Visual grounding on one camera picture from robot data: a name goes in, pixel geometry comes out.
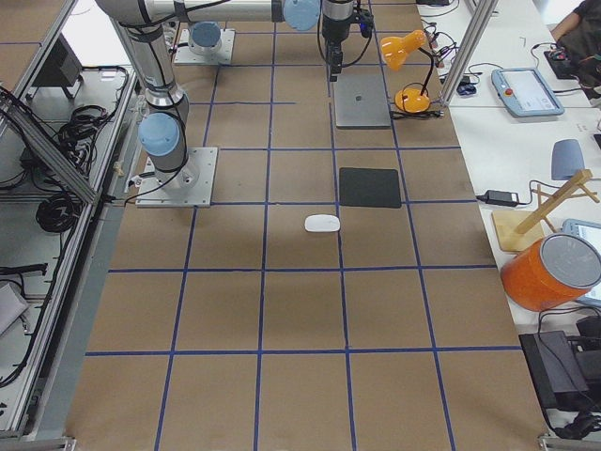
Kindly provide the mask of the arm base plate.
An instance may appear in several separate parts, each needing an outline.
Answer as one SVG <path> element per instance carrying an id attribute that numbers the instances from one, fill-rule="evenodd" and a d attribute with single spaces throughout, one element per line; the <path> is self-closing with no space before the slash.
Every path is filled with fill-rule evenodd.
<path id="1" fill-rule="evenodd" d="M 223 29 L 221 38 L 215 46 L 203 47 L 194 44 L 189 30 L 184 29 L 178 39 L 174 63 L 188 66 L 229 66 L 233 56 L 235 35 L 234 29 Z"/>
<path id="2" fill-rule="evenodd" d="M 146 158 L 145 170 L 152 172 L 140 182 L 141 194 L 134 198 L 139 208 L 208 208 L 218 159 L 217 148 L 188 148 L 188 161 L 180 172 L 171 175 L 156 172 Z"/>

